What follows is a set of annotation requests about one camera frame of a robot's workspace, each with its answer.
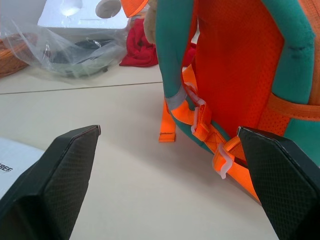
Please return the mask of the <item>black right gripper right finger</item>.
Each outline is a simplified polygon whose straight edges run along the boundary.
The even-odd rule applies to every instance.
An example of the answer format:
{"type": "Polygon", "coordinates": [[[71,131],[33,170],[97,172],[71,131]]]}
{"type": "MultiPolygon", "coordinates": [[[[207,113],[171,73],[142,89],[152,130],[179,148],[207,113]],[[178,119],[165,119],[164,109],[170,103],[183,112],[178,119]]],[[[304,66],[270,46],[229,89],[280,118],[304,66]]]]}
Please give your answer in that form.
{"type": "Polygon", "coordinates": [[[279,240],[320,240],[320,167],[288,138],[244,126],[238,137],[279,240]]]}

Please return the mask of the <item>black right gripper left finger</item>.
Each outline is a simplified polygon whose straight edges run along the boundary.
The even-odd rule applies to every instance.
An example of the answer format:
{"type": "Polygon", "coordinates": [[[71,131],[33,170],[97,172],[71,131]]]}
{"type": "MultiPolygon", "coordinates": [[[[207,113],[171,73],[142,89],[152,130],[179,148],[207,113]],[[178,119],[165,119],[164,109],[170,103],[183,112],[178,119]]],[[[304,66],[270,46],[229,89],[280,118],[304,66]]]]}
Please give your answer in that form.
{"type": "Polygon", "coordinates": [[[0,199],[0,240],[70,240],[100,135],[90,125],[53,140],[0,199]]]}

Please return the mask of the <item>orange and teal backpack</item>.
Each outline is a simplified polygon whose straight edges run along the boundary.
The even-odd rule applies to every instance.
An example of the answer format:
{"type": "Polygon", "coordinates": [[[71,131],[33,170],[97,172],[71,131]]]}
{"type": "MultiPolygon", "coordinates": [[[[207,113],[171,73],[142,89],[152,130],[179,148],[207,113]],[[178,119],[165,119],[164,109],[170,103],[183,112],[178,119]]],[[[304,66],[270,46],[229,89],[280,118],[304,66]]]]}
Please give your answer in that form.
{"type": "MultiPolygon", "coordinates": [[[[120,1],[128,17],[149,8],[120,1]]],[[[160,142],[181,129],[253,197],[239,127],[288,138],[320,166],[320,0],[157,0],[155,47],[160,142]]]]}

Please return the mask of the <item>white printed paper sheet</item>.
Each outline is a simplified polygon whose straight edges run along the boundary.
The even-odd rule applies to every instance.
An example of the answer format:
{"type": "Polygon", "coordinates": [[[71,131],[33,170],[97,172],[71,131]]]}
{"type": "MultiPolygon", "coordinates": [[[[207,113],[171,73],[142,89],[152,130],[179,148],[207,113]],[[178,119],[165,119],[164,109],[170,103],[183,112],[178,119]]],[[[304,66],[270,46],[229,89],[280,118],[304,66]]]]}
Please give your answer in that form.
{"type": "Polygon", "coordinates": [[[36,147],[0,137],[0,200],[44,151],[36,147]]]}

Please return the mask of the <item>orange woven basket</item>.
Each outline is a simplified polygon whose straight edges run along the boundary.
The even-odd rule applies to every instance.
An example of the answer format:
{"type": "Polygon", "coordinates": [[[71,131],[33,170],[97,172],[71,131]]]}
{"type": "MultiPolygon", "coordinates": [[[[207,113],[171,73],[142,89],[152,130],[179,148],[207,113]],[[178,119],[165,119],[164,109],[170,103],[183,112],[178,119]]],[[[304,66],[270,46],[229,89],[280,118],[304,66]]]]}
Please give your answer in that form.
{"type": "Polygon", "coordinates": [[[0,79],[28,67],[34,60],[30,46],[37,43],[34,33],[15,33],[0,39],[0,79]]]}

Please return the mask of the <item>clear plastic bag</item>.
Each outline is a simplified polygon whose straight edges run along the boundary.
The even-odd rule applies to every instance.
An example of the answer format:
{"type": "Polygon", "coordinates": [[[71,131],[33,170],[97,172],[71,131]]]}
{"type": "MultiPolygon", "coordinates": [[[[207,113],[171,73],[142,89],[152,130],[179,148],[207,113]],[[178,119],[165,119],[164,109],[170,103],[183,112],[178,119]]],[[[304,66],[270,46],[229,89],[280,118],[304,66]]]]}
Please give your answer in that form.
{"type": "Polygon", "coordinates": [[[56,76],[88,78],[107,72],[127,54],[128,28],[72,29],[49,27],[0,17],[0,37],[11,53],[56,76]]]}

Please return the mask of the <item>red cloth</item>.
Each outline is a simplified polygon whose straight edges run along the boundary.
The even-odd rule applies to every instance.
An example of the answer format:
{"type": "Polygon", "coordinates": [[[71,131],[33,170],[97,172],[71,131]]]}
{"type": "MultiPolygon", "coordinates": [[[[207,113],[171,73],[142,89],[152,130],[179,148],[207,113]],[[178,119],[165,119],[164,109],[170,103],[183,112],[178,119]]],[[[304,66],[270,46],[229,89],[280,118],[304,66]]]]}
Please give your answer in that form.
{"type": "Polygon", "coordinates": [[[156,45],[150,43],[144,32],[144,19],[135,19],[126,40],[127,54],[120,62],[122,67],[148,68],[158,65],[156,45]]]}

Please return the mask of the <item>white foam box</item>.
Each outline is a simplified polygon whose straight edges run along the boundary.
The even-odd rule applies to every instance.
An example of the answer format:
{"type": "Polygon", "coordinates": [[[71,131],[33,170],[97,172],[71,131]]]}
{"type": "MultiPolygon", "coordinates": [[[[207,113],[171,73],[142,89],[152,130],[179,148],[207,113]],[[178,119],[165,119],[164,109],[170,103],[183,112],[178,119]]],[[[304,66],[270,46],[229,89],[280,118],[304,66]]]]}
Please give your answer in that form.
{"type": "Polygon", "coordinates": [[[128,28],[121,0],[46,0],[37,22],[59,32],[114,33],[128,28]]]}

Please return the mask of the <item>beige plush toy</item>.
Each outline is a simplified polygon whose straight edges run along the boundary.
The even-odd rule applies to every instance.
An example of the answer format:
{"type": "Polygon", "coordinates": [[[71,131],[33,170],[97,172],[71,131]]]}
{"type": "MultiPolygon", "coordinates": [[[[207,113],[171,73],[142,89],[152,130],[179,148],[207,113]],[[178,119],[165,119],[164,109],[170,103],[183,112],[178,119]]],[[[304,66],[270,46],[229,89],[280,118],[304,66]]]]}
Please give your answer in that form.
{"type": "Polygon", "coordinates": [[[156,15],[157,15],[157,0],[149,0],[149,8],[145,14],[143,27],[144,34],[150,44],[156,44],[156,15]]]}

